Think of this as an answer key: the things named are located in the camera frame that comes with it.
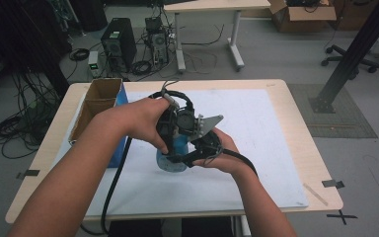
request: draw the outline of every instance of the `gray mat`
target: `gray mat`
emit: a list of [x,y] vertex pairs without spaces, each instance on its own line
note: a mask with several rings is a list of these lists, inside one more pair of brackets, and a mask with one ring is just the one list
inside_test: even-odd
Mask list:
[[314,137],[377,138],[377,134],[355,104],[349,92],[342,88],[332,106],[334,114],[316,114],[309,98],[316,98],[324,85],[289,84],[288,88]]

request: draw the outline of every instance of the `person's right hand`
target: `person's right hand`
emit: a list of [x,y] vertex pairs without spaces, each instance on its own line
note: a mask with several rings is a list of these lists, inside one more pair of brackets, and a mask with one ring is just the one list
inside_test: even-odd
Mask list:
[[[214,127],[212,131],[217,134],[218,138],[221,141],[221,144],[225,149],[239,153],[239,150],[236,147],[236,144],[231,136],[216,127]],[[245,172],[246,169],[250,170],[249,166],[246,165],[242,160],[226,154],[221,154],[213,160],[201,159],[196,160],[192,163],[195,166],[201,166],[204,168],[216,168],[233,176],[237,175],[240,172]]]

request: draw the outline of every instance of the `wrist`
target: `wrist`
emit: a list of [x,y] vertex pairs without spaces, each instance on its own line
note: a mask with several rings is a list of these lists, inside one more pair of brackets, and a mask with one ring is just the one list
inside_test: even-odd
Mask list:
[[236,183],[243,182],[244,180],[252,176],[255,177],[256,179],[258,178],[255,175],[255,172],[246,164],[241,164],[240,167],[238,167],[237,169],[235,169],[234,172],[232,172],[231,175],[233,179],[236,181]]

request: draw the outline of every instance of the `person's left hand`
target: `person's left hand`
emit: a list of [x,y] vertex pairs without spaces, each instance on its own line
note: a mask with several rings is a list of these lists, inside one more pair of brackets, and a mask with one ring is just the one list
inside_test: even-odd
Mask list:
[[114,108],[118,117],[126,122],[126,134],[132,138],[150,142],[164,154],[168,148],[156,130],[156,123],[169,102],[165,99],[145,98]]

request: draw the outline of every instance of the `cardboard box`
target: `cardboard box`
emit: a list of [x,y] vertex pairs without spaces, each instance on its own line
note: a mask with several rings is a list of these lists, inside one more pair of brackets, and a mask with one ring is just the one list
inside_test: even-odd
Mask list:
[[310,33],[320,31],[327,21],[337,19],[335,8],[329,0],[322,0],[317,7],[288,7],[284,0],[268,0],[272,21],[279,32]]
[[332,0],[337,20],[329,22],[332,28],[341,31],[359,31],[379,0]]
[[[70,132],[69,143],[73,145],[85,130],[92,118],[100,112],[108,110],[115,105],[128,103],[125,90],[122,88],[121,79],[95,79],[92,81],[84,102],[82,103],[79,115]],[[109,168],[118,167],[124,149],[125,137],[120,141]]]

